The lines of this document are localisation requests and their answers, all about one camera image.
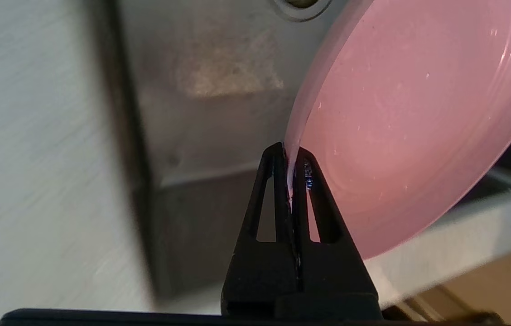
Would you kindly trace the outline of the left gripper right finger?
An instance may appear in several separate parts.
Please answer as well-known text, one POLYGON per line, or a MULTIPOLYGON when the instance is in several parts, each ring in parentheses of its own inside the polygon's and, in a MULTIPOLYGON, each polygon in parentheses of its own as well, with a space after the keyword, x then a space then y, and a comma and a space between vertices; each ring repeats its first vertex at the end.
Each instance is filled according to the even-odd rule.
POLYGON ((293 176, 298 292, 294 318, 382 318, 378 292, 313 154, 300 148, 293 176))

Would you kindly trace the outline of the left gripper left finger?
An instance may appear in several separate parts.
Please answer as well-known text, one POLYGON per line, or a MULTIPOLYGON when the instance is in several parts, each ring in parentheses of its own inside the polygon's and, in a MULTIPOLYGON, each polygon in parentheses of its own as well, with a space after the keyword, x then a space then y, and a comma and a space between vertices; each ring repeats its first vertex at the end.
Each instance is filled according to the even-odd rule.
POLYGON ((223 316, 274 316, 276 301, 299 287, 287 162, 281 142, 264 150, 221 291, 223 316), (275 241, 258 241, 267 181, 273 180, 275 241))

